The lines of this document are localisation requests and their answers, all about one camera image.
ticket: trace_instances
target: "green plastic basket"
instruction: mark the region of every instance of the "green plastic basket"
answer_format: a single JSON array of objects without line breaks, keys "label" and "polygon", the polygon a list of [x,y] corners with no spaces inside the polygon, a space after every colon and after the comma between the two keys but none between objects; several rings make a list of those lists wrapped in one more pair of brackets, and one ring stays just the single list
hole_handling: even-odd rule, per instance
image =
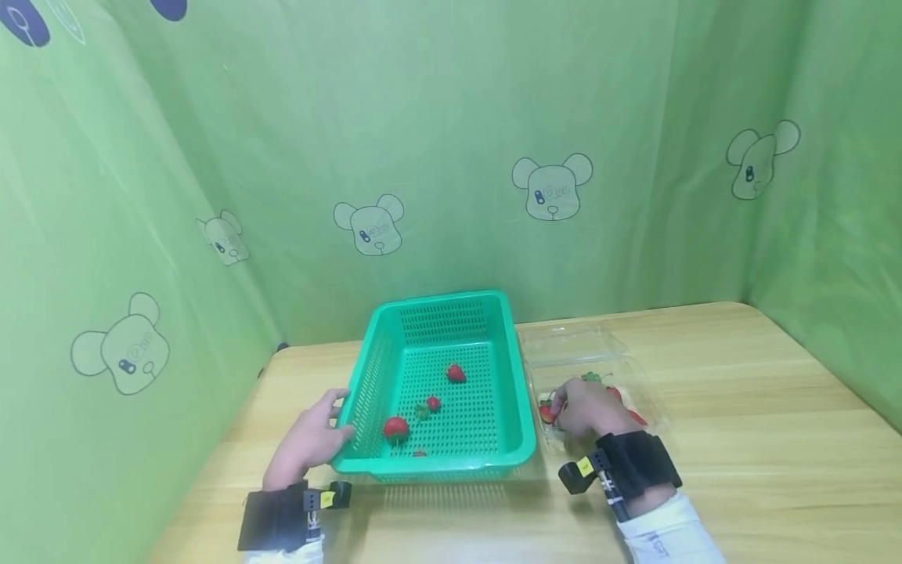
[{"label": "green plastic basket", "polygon": [[[458,364],[466,382],[450,382]],[[338,424],[354,440],[332,460],[343,474],[380,482],[491,480],[536,450],[526,376],[511,306],[499,291],[473,291],[386,303],[366,331]],[[441,409],[420,421],[430,395]],[[385,420],[400,415],[410,436],[392,446]],[[425,457],[414,457],[421,450]]]}]

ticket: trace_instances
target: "green curtain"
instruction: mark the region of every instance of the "green curtain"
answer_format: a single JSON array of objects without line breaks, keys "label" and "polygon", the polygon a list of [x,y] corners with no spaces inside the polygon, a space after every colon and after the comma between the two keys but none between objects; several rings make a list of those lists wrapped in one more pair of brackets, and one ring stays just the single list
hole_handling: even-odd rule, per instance
[{"label": "green curtain", "polygon": [[280,341],[413,295],[499,288],[518,321],[747,301],[902,425],[891,0],[0,23],[10,559],[142,559]]}]

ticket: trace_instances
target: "wooden table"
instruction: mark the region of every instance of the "wooden table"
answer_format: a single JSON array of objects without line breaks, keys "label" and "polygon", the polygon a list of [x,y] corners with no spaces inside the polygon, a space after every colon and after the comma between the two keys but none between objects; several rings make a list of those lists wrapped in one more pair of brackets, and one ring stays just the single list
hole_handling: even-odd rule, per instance
[{"label": "wooden table", "polygon": [[[900,561],[902,438],[774,323],[736,303],[556,323],[599,319],[665,404],[684,491],[730,562]],[[359,346],[272,359],[152,562],[240,561],[245,496],[298,412],[347,383]],[[356,487],[351,509],[326,512],[327,562],[627,561],[601,491],[568,495],[564,455],[539,445],[509,482]]]}]

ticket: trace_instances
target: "wrist-mounted device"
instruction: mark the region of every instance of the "wrist-mounted device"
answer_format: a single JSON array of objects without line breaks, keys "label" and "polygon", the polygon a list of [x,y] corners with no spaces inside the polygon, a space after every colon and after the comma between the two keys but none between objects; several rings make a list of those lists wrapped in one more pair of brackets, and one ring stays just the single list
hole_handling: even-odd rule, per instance
[{"label": "wrist-mounted device", "polygon": [[351,485],[332,482],[327,490],[310,489],[307,480],[276,492],[252,492],[244,506],[238,550],[293,552],[319,538],[318,511],[351,504]]},{"label": "wrist-mounted device", "polygon": [[585,492],[605,474],[627,502],[655,485],[683,486],[664,443],[644,430],[623,435],[609,433],[598,439],[595,446],[597,450],[578,462],[564,464],[557,472],[572,495]]}]

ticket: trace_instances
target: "basket rim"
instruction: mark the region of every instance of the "basket rim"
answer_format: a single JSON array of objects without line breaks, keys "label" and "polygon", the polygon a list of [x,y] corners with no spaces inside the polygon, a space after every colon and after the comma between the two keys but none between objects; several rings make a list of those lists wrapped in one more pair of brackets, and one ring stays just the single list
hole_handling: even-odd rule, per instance
[{"label": "basket rim", "polygon": [[[428,478],[431,475],[462,471],[478,471],[493,467],[510,469],[525,464],[532,455],[535,454],[538,439],[532,420],[532,406],[529,402],[526,373],[523,369],[523,361],[520,355],[520,342],[517,339],[517,331],[513,324],[511,303],[504,292],[499,290],[461,291],[383,303],[383,305],[376,308],[370,317],[370,323],[367,327],[364,340],[361,342],[361,347],[363,346],[363,343],[372,340],[379,317],[386,310],[394,309],[399,306],[415,305],[424,301],[435,301],[436,298],[441,298],[442,300],[460,300],[481,297],[493,297],[497,299],[501,305],[504,334],[509,343],[509,346],[506,348],[508,360],[511,363],[511,377],[513,378],[514,392],[519,400],[517,402],[516,412],[520,417],[520,435],[523,437],[520,445],[509,452],[492,455],[471,457],[411,457],[410,460],[403,460],[404,464],[399,464],[399,462],[402,461],[402,459],[399,458],[344,458],[342,456],[342,450],[338,452],[330,463],[336,472],[340,474],[368,474],[378,478],[392,478],[399,476],[419,476]],[[343,405],[354,405],[354,390],[360,379],[363,378],[365,362],[365,355],[361,354],[357,357],[351,381],[348,385],[351,389],[351,394],[345,398],[345,403]],[[341,415],[338,417],[336,425],[346,425],[351,416],[351,411],[351,409],[343,409]]]}]

